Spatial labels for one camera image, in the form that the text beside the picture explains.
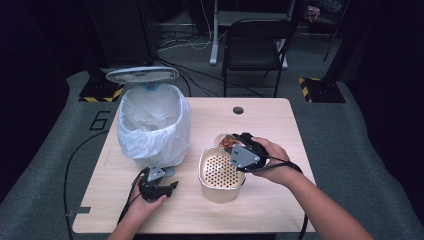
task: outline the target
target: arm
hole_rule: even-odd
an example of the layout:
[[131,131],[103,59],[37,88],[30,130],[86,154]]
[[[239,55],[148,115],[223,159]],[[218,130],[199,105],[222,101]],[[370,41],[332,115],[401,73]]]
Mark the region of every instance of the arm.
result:
[[[286,151],[266,139],[254,137],[253,141],[265,147],[269,156],[289,161]],[[268,164],[280,163],[270,160]],[[255,175],[286,186],[305,211],[322,239],[372,239],[365,228],[347,211],[316,187],[307,177],[290,167],[276,167]]]
[[140,196],[140,190],[138,189],[138,184],[141,177],[139,178],[136,187],[134,188],[131,199],[134,200],[128,212],[125,214],[124,218],[109,236],[109,240],[113,239],[133,239],[141,224],[146,221],[153,212],[161,207],[166,200],[166,195],[163,195],[158,200],[154,202],[147,202]]

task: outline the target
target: open lid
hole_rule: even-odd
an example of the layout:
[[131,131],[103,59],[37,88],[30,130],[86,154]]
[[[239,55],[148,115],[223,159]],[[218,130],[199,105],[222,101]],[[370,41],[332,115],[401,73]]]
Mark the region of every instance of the open lid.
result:
[[134,67],[106,74],[109,81],[116,83],[158,83],[178,78],[178,71],[170,67]]

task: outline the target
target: table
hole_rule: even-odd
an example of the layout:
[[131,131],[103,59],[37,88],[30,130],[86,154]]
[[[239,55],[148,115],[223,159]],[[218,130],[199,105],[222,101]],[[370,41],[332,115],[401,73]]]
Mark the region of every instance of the table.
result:
[[[225,204],[213,203],[202,194],[198,179],[202,152],[213,146],[220,133],[250,132],[279,143],[291,160],[315,182],[298,127],[286,99],[187,98],[192,110],[192,143],[173,177],[179,181],[162,208],[139,229],[141,233],[277,233],[300,232],[304,212],[285,187],[247,175],[238,197]],[[244,113],[233,113],[242,107]],[[73,230],[77,233],[110,233],[128,197],[133,179],[142,167],[122,153],[117,139],[117,116],[94,169]],[[314,231],[309,223],[307,231]]]
[[[290,7],[287,13],[260,13],[260,12],[239,12],[239,11],[220,11],[218,8],[218,1],[215,0],[214,6],[214,24],[213,24],[213,42],[212,42],[212,51],[209,63],[211,65],[216,65],[218,59],[218,26],[231,26],[234,22],[237,22],[242,19],[249,18],[266,18],[266,19],[291,19],[294,4],[296,0],[290,0]],[[284,39],[278,44],[278,48],[281,48],[284,45]],[[284,56],[283,59],[283,69],[287,69],[287,59]]]

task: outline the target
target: plastic bag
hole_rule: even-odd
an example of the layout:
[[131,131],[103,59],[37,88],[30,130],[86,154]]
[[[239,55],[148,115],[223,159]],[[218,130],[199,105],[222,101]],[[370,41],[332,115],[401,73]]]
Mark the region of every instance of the plastic bag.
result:
[[144,167],[179,165],[190,145],[191,110],[170,84],[129,89],[120,103],[118,140],[123,154]]

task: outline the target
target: perforated basket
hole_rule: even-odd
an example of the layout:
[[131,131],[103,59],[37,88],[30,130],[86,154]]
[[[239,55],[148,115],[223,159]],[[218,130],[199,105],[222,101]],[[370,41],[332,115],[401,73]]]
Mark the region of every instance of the perforated basket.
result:
[[230,165],[230,154],[222,148],[205,150],[199,162],[199,180],[202,192],[212,202],[234,200],[246,180],[246,174]]

